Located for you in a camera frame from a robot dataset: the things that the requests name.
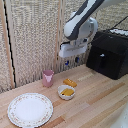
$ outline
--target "yellow bowl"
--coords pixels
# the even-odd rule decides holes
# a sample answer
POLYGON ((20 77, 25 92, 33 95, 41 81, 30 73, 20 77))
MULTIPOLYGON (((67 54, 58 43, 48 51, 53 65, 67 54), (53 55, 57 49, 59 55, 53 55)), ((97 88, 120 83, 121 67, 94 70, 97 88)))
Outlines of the yellow bowl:
POLYGON ((74 89, 73 87, 71 87, 71 86, 68 86, 68 85, 61 85, 61 86, 58 87, 58 94, 59 94, 59 96, 60 96, 62 99, 64 99, 64 100, 70 100, 70 99, 72 99, 72 98, 74 97, 74 95, 75 95, 75 89, 74 89), (64 89, 66 89, 66 88, 72 89, 72 90, 74 91, 74 93, 73 93, 71 96, 62 95, 61 92, 62 92, 64 89))

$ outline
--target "food item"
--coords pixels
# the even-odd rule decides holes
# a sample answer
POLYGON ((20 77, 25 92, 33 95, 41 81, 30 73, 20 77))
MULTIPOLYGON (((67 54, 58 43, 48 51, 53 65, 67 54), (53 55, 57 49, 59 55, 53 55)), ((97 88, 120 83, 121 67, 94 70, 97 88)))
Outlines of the food item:
POLYGON ((64 93, 68 90, 68 88, 64 89, 61 94, 64 95, 64 93))
POLYGON ((70 80, 70 79, 64 80, 63 83, 65 83, 65 84, 67 84, 69 86, 72 86, 72 87, 76 87, 77 86, 77 84, 75 82, 73 82, 72 80, 70 80))
POLYGON ((73 93, 74 93, 74 91, 73 91, 72 89, 68 89, 68 90, 64 93, 64 95, 65 95, 65 96, 71 96, 73 93))
POLYGON ((62 94, 62 95, 65 95, 65 96, 71 96, 73 93, 74 93, 74 91, 73 91, 72 89, 68 89, 68 88, 64 89, 64 90, 61 92, 61 94, 62 94))

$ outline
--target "white plate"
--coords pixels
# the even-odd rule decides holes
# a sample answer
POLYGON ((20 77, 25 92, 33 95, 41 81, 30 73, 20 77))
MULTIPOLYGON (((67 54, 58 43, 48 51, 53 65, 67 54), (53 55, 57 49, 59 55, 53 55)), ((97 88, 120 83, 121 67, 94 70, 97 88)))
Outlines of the white plate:
POLYGON ((38 93, 16 97, 8 107, 10 121, 19 127, 39 127, 46 123, 53 112, 51 101, 38 93))

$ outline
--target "black machine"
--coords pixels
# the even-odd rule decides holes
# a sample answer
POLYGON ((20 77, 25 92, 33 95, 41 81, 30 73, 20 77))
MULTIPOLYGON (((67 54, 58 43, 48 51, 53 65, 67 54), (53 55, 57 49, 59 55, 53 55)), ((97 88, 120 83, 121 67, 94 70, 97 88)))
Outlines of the black machine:
POLYGON ((99 31, 92 41, 86 66, 111 78, 128 73, 128 31, 99 31))

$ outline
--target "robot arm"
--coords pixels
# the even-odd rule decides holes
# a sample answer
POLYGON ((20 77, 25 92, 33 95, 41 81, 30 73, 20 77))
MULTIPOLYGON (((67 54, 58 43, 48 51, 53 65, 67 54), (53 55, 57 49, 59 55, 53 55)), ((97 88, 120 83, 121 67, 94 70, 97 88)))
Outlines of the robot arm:
POLYGON ((64 35, 69 42, 61 44, 59 56, 65 58, 85 53, 88 40, 93 39, 98 29, 97 21, 90 16, 102 8, 123 1, 125 0, 86 0, 77 12, 72 13, 64 26, 64 35))
POLYGON ((79 28, 98 10, 125 0, 86 0, 75 15, 65 24, 64 34, 70 41, 78 39, 79 28))

